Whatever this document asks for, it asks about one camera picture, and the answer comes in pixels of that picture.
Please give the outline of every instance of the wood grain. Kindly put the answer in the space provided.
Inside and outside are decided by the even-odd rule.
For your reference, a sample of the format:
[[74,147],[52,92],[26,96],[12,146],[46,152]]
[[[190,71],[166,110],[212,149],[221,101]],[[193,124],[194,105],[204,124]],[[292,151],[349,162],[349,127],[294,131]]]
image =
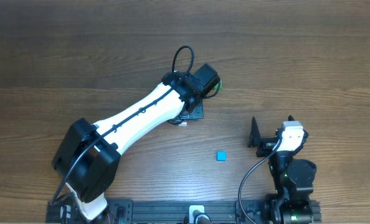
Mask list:
[[[370,0],[0,1],[0,222],[43,222],[67,128],[147,95],[175,50],[194,47],[224,82],[186,128],[162,124],[120,161],[108,197],[236,200],[264,136],[289,114],[310,133],[324,222],[370,222]],[[185,69],[187,54],[178,68]],[[216,151],[227,151],[216,162]],[[273,192],[267,167],[244,198]]]

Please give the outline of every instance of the green object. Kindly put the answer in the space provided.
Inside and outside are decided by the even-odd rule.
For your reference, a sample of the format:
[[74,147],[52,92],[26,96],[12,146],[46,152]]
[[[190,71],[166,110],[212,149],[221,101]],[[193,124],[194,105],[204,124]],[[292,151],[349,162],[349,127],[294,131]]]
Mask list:
[[[220,84],[221,84],[220,90],[222,90],[222,80],[220,80]],[[217,90],[217,88],[218,88],[218,84],[215,85],[214,90]]]

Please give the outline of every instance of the blue cube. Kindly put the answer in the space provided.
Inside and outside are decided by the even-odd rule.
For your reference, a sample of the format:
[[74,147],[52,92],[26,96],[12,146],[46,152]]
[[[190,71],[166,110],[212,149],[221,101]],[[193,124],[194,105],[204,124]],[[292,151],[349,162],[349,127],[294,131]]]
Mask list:
[[225,160],[227,160],[227,153],[222,152],[222,151],[218,151],[217,152],[217,161],[225,161]]

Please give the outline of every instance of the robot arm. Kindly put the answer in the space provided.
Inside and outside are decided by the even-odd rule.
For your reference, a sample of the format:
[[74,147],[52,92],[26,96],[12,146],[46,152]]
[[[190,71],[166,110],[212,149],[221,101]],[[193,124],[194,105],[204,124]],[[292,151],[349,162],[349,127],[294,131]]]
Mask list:
[[106,217],[103,212],[107,210],[107,202],[103,193],[115,178],[121,155],[162,122],[182,112],[192,113],[220,82],[217,72],[208,64],[191,75],[191,66],[186,73],[175,72],[174,62],[172,72],[141,101],[94,124],[80,119],[67,131],[52,166],[64,177],[62,183],[75,194],[75,203],[87,222]]

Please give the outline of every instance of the wooden surface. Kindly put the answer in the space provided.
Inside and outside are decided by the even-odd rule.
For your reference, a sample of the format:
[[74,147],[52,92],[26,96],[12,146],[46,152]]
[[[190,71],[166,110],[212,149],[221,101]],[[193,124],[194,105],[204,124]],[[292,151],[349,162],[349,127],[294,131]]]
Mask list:
[[[292,114],[310,133],[297,158],[318,166],[323,220],[370,222],[370,0],[0,0],[0,222],[43,222],[70,124],[142,99],[184,44],[193,72],[208,62],[224,89],[203,120],[137,141],[108,197],[235,200],[259,160],[252,117],[271,136]],[[265,165],[244,198],[270,192]]]

